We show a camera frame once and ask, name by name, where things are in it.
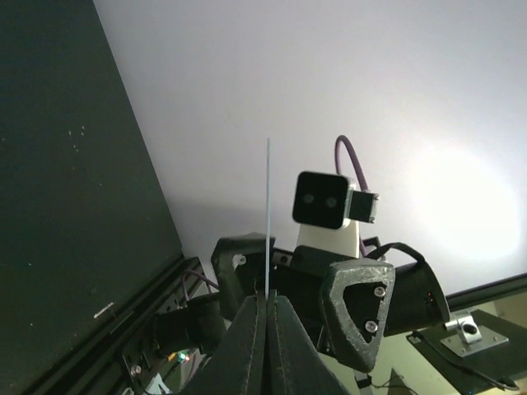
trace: black cable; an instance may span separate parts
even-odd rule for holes
[[[404,389],[407,389],[408,391],[410,391],[411,393],[413,393],[413,395],[419,395],[419,393],[413,389],[411,389],[410,387],[406,386],[406,385],[402,385],[402,384],[388,384],[388,385],[374,385],[373,383],[371,384],[371,386],[373,388],[404,388]]]
[[[437,348],[432,342],[430,342],[422,333],[414,331],[412,332],[412,336],[416,337],[417,339],[421,340],[422,342],[425,342],[438,356],[440,356],[443,360],[445,360],[449,365],[454,366],[455,368],[461,370],[462,372],[466,374],[471,374],[472,376],[479,377],[481,380],[486,381],[487,383],[491,384],[492,386],[499,388],[503,391],[509,390],[509,391],[517,391],[519,388],[516,385],[516,383],[509,379],[509,378],[503,378],[499,380],[495,380],[490,376],[487,376],[485,373],[482,373],[478,370],[469,368],[468,366],[462,365],[455,360],[452,360],[443,352]]]
[[[400,374],[397,374],[397,378],[403,380],[403,376],[401,376]],[[419,395],[419,393],[416,390],[410,388],[408,385],[404,385],[404,384],[388,384],[391,380],[393,380],[393,378],[390,377],[388,380],[386,380],[381,385],[376,385],[376,384],[374,384],[371,381],[371,386],[373,388],[405,388],[408,391],[410,391],[411,393],[413,393],[414,395]]]

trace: white ceiling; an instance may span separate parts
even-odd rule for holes
[[[381,194],[365,236],[447,293],[527,272],[527,2],[95,3],[188,255],[264,232],[267,136],[292,249],[296,176],[345,133]]]

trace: wire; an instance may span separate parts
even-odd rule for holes
[[[455,368],[461,370],[462,372],[464,372],[466,374],[471,374],[472,376],[479,377],[481,380],[486,381],[489,384],[491,384],[492,386],[494,386],[496,388],[499,388],[499,389],[501,389],[503,391],[505,391],[505,390],[517,391],[519,389],[518,386],[511,379],[508,379],[508,378],[500,379],[502,381],[495,380],[492,377],[487,376],[485,373],[482,373],[482,372],[480,372],[478,370],[469,368],[468,366],[462,365],[462,364],[456,362],[455,360],[452,360],[451,358],[449,358],[448,356],[443,354],[443,352],[441,350],[439,350],[432,342],[430,342],[420,332],[414,331],[414,332],[412,332],[412,336],[416,337],[417,339],[421,340],[422,342],[425,342],[438,356],[440,356],[443,360],[445,360],[449,365],[454,366]],[[507,380],[508,382],[513,383],[514,385],[506,383],[503,380]]]
[[[410,391],[411,393],[413,393],[414,395],[419,395],[419,393],[413,389],[411,389],[410,387],[406,386],[406,385],[402,385],[402,384],[389,384],[389,385],[375,385],[375,384],[371,384],[371,386],[373,388],[404,388],[404,389],[407,389],[408,391]]]
[[[335,141],[335,170],[337,171],[337,174],[341,174],[340,170],[340,143],[343,143],[346,147],[347,154],[349,155],[349,159],[352,161],[353,169],[355,170],[355,175],[357,176],[357,181],[359,183],[359,187],[362,192],[369,190],[368,183],[366,181],[366,176],[364,175],[364,171],[362,171],[361,162],[359,161],[359,158],[357,156],[357,153],[355,152],[355,149],[353,148],[352,142],[349,141],[349,138],[344,136],[343,134],[337,137],[337,140]],[[363,257],[366,256],[366,246],[364,245],[364,242],[362,241],[362,238],[359,237],[359,249],[361,251],[361,255]]]
[[[205,284],[207,284],[208,286],[211,286],[212,288],[216,290],[220,289],[220,287],[217,286],[217,284],[214,281],[209,280],[204,274],[200,272],[196,272],[195,270],[190,270],[190,269],[185,270],[183,272],[182,282],[183,282],[183,296],[184,296],[185,301],[187,302],[190,300],[190,296],[189,296],[189,291],[187,290],[187,284],[185,280],[187,279],[189,275],[196,276],[197,278],[202,280]]]

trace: black frame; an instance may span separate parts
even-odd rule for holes
[[[450,311],[458,311],[478,304],[518,295],[526,290],[527,273],[448,295],[446,302]]]
[[[128,387],[128,376],[121,364],[121,350],[126,341],[143,328],[172,294],[183,302],[182,273],[199,270],[197,258],[178,258],[167,263],[161,273],[139,291],[104,327],[74,349],[44,377],[25,390],[23,395],[120,395]],[[188,276],[186,285],[194,293],[200,280]]]

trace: screw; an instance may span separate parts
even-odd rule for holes
[[[386,296],[386,289],[383,286],[378,286],[378,287],[375,288],[373,293],[378,298],[384,298]]]
[[[379,326],[377,325],[375,321],[366,321],[366,325],[364,326],[364,328],[369,333],[375,333],[377,332],[377,329],[379,329]]]
[[[141,372],[142,372],[142,368],[139,365],[132,365],[132,367],[130,368],[130,374],[132,375],[132,377],[135,377],[138,374],[141,374]]]

